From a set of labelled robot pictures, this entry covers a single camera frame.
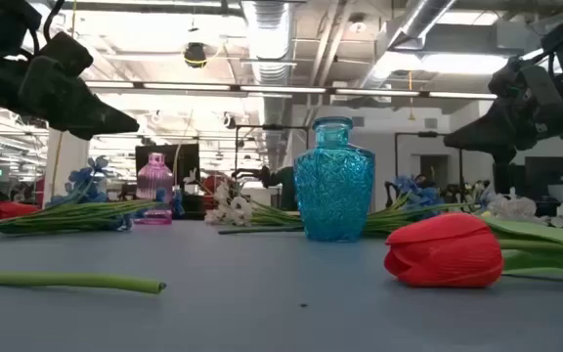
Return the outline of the blue artificial flower bunch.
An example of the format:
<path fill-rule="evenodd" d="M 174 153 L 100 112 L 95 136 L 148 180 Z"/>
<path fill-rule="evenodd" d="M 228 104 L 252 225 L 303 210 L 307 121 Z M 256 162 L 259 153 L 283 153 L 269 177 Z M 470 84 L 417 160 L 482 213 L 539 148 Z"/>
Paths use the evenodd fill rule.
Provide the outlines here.
<path fill-rule="evenodd" d="M 481 180 L 473 184 L 448 185 L 442 189 L 428 180 L 420 183 L 410 176 L 400 176 L 394 182 L 385 184 L 386 207 L 368 216 L 364 235 L 384 238 L 404 226 L 449 211 L 474 213 L 480 209 L 489 186 L 488 180 Z M 238 226 L 219 233 L 234 235 L 303 230 L 303 223 L 297 215 L 283 215 L 278 209 L 257 205 L 248 227 Z"/>
<path fill-rule="evenodd" d="M 42 233 L 115 231 L 132 228 L 136 220 L 147 214 L 166 210 L 168 216 L 182 215 L 185 210 L 180 197 L 170 196 L 164 189 L 154 191 L 150 199 L 108 201 L 99 183 L 108 176 L 108 159 L 90 157 L 88 165 L 69 174 L 66 194 L 53 196 L 44 208 L 0 219 L 0 233 L 25 236 Z"/>

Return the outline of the red artificial tulip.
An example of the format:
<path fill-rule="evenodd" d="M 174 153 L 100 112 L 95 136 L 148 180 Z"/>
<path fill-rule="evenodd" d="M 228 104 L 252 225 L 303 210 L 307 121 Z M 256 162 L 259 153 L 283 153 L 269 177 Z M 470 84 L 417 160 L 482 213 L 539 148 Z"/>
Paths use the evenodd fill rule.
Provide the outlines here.
<path fill-rule="evenodd" d="M 448 213 L 394 231 L 384 268 L 417 287 L 487 287 L 502 275 L 563 275 L 563 228 Z"/>
<path fill-rule="evenodd" d="M 39 207 L 31 204 L 4 200 L 0 201 L 0 221 L 8 218 L 16 218 L 34 213 Z"/>

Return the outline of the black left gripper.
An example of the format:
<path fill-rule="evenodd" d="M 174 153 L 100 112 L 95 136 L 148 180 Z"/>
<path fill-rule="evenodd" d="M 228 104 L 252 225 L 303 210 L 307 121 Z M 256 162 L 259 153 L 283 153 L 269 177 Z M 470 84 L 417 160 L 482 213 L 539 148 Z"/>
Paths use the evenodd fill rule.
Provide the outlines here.
<path fill-rule="evenodd" d="M 130 115 L 101 101 L 79 77 L 62 76 L 62 115 L 40 112 L 37 106 L 20 101 L 19 90 L 31 61 L 9 61 L 0 57 L 0 108 L 31 115 L 49 122 L 52 128 L 90 141 L 95 134 L 137 132 L 139 123 Z"/>

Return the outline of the long ceiling light strip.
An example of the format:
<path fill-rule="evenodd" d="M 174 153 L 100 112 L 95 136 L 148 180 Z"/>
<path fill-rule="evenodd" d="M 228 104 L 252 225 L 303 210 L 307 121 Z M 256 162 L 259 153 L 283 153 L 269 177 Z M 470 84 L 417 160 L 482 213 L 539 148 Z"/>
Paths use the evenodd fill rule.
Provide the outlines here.
<path fill-rule="evenodd" d="M 345 87 L 303 87 L 279 85 L 240 85 L 222 83 L 168 83 L 144 81 L 106 81 L 90 80 L 86 85 L 99 90 L 158 90 L 158 91 L 187 91 L 187 92 L 241 92 L 241 93 L 271 93 L 271 94 L 318 94 L 341 95 L 379 98 L 427 98 L 427 99 L 459 99 L 493 101 L 497 96 L 490 93 L 467 93 L 445 91 L 413 91 L 393 89 L 362 89 Z"/>

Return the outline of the black desk with monitors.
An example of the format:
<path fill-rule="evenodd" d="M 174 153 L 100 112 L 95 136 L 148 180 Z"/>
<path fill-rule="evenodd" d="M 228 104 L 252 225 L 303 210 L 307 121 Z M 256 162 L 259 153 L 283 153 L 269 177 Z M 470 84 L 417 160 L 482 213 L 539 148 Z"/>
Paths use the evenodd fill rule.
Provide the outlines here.
<path fill-rule="evenodd" d="M 563 156 L 526 156 L 523 164 L 494 164 L 493 177 L 497 193 L 514 189 L 536 204 L 537 216 L 555 216 L 563 203 Z"/>

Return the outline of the blue cut-glass vase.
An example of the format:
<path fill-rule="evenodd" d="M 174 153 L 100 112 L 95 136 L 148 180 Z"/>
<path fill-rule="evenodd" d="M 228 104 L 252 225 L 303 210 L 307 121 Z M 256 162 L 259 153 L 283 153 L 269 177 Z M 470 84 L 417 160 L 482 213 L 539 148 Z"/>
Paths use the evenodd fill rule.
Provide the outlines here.
<path fill-rule="evenodd" d="M 375 156 L 349 142 L 353 122 L 330 116 L 315 120 L 315 146 L 293 164 L 298 211 L 308 240 L 355 242 L 371 204 Z"/>

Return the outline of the black metal frame stand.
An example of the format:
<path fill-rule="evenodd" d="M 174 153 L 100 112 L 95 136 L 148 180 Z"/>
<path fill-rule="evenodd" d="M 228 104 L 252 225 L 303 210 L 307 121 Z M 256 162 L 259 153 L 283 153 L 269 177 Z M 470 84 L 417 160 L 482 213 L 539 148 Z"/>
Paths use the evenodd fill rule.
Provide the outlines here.
<path fill-rule="evenodd" d="M 438 133 L 435 131 L 420 131 L 420 132 L 395 132 L 394 133 L 394 172 L 395 178 L 399 177 L 399 138 L 401 136 L 414 136 L 417 138 L 438 138 L 445 137 L 448 134 Z M 464 191 L 464 176 L 463 176 L 463 149 L 456 149 L 458 155 L 458 188 Z"/>

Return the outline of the silver ribbed ventilation duct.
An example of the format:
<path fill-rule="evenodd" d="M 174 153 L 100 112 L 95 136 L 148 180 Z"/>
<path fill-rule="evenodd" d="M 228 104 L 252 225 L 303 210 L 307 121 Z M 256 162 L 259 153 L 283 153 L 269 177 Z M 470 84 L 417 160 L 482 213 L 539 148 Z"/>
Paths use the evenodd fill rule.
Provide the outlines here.
<path fill-rule="evenodd" d="M 241 0 L 247 22 L 249 55 L 257 85 L 286 86 L 291 57 L 292 5 L 282 0 Z M 259 117 L 263 124 L 290 125 L 290 99 L 264 97 Z M 286 156 L 288 131 L 266 132 L 266 155 L 272 170 L 282 167 Z"/>

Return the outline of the silver smooth ventilation duct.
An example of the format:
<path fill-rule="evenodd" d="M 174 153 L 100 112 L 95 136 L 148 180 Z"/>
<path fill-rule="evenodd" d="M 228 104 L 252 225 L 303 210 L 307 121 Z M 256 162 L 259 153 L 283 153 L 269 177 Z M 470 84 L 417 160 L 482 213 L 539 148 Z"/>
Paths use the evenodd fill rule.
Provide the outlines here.
<path fill-rule="evenodd" d="M 357 88 L 378 89 L 394 71 L 402 70 L 403 54 L 396 49 L 422 49 L 427 33 L 456 1 L 409 0 L 405 11 L 382 27 L 374 64 Z"/>

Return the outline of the pink ribbed glass vase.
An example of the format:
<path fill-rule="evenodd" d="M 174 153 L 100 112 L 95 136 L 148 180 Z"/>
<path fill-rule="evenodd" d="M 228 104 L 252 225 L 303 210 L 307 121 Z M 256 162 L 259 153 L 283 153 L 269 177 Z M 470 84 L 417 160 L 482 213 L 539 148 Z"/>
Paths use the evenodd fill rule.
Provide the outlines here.
<path fill-rule="evenodd" d="M 165 164 L 165 155 L 149 153 L 149 159 L 137 174 L 136 197 L 153 200 L 155 205 L 141 210 L 136 224 L 166 225 L 172 222 L 173 174 Z"/>

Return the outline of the yellow artificial tulip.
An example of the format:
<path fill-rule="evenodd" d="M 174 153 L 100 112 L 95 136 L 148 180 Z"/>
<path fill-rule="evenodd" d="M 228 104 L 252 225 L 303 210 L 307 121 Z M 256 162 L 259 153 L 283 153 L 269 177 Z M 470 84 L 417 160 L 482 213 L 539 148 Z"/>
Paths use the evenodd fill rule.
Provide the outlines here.
<path fill-rule="evenodd" d="M 96 274 L 1 272 L 0 286 L 74 286 L 110 288 L 150 294 L 162 293 L 167 284 L 160 281 Z"/>

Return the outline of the red background flowers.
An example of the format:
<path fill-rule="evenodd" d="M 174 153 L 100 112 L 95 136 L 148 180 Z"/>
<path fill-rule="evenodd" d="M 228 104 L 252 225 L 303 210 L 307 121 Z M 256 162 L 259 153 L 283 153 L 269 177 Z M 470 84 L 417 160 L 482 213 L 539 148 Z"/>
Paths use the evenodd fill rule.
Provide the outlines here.
<path fill-rule="evenodd" d="M 211 175 L 207 176 L 202 180 L 202 187 L 207 196 L 213 196 L 215 194 L 216 188 L 225 182 L 226 177 L 224 175 Z"/>

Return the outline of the white artificial flower bunch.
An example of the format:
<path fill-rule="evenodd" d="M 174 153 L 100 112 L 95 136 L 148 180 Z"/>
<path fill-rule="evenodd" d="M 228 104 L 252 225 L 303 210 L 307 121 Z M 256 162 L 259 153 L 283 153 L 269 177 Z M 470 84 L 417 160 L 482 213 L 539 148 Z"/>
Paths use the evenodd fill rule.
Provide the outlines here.
<path fill-rule="evenodd" d="M 242 184 L 226 175 L 225 182 L 216 188 L 211 196 L 211 209 L 205 210 L 204 221 L 213 225 L 233 225 L 238 227 L 302 227 L 298 215 L 290 214 L 270 205 L 262 204 L 245 196 Z M 184 179 L 184 184 L 197 184 L 203 191 L 202 181 L 195 178 L 195 172 Z"/>
<path fill-rule="evenodd" d="M 478 202 L 481 216 L 563 228 L 563 203 L 555 207 L 554 216 L 537 215 L 537 204 L 530 198 L 517 196 L 514 188 L 503 195 L 490 186 L 478 197 Z"/>

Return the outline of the white square pillar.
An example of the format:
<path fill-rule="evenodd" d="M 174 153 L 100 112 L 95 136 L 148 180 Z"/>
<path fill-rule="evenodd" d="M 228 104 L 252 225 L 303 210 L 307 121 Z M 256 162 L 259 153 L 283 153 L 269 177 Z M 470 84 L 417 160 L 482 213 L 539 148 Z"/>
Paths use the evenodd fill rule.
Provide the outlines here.
<path fill-rule="evenodd" d="M 71 171 L 87 166 L 90 143 L 69 132 L 48 129 L 47 161 L 44 174 L 43 204 L 52 196 L 66 194 L 65 182 Z"/>

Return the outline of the person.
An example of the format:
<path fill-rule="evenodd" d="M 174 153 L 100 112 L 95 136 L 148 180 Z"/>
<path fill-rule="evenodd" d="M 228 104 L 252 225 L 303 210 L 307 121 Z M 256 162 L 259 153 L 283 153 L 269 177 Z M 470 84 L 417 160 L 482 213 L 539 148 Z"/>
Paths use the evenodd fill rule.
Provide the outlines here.
<path fill-rule="evenodd" d="M 281 185 L 281 209 L 296 211 L 297 202 L 294 184 L 294 168 L 287 166 L 272 172 L 267 166 L 260 170 L 260 180 L 264 188 Z"/>

